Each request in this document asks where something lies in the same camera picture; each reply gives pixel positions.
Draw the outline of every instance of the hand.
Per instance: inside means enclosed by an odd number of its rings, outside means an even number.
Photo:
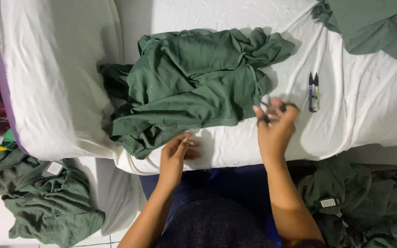
[[[280,99],[272,99],[271,103],[274,108],[269,110],[269,114],[275,115],[278,119],[270,120],[270,123],[258,123],[258,146],[265,164],[284,160],[284,152],[295,133],[294,121],[300,113],[300,110],[292,105],[286,105],[286,111],[283,113],[279,107],[284,102]],[[253,109],[258,120],[264,111],[258,106],[253,106]]]
[[[170,193],[179,185],[183,173],[183,160],[199,158],[200,154],[189,147],[198,147],[197,141],[189,140],[191,133],[183,133],[169,141],[162,149],[160,175],[157,186]]]

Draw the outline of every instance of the crumpled green cloth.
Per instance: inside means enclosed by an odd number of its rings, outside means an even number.
[[[259,70],[287,59],[295,45],[261,28],[203,29],[145,35],[132,65],[101,68],[110,96],[127,103],[113,115],[110,138],[144,159],[190,128],[235,126],[272,89]]]
[[[397,59],[397,0],[318,0],[312,17],[340,33],[350,54],[383,50]]]
[[[83,172],[65,159],[62,172],[38,189],[49,161],[19,148],[0,151],[0,195],[16,218],[9,238],[36,238],[43,244],[72,247],[100,229],[105,213],[90,205],[90,185]]]
[[[395,181],[338,158],[320,161],[317,167],[302,180],[303,200],[328,246],[397,248]],[[341,205],[322,208],[320,200],[329,197],[338,198]]]

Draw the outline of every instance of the forearm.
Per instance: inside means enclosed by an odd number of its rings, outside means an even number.
[[[157,185],[143,211],[120,241],[118,248],[150,248],[160,238],[171,206],[171,192]]]
[[[290,177],[284,158],[265,163],[273,218],[288,245],[302,239],[323,240],[321,232]]]

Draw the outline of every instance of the barcode label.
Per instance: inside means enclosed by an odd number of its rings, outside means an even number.
[[[60,165],[56,162],[52,162],[50,167],[47,169],[47,172],[50,172],[53,175],[57,175],[57,174],[59,174],[61,168],[62,168],[62,165]]]
[[[335,200],[334,199],[327,199],[327,200],[322,200],[321,201],[321,206],[322,207],[328,207],[328,206],[335,206]]]

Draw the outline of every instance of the person's left hand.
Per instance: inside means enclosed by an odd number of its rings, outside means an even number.
[[[183,173],[183,160],[199,158],[196,150],[188,147],[198,147],[197,141],[189,140],[192,133],[183,133],[169,141],[162,149],[160,175],[157,185],[172,192],[180,183]]]

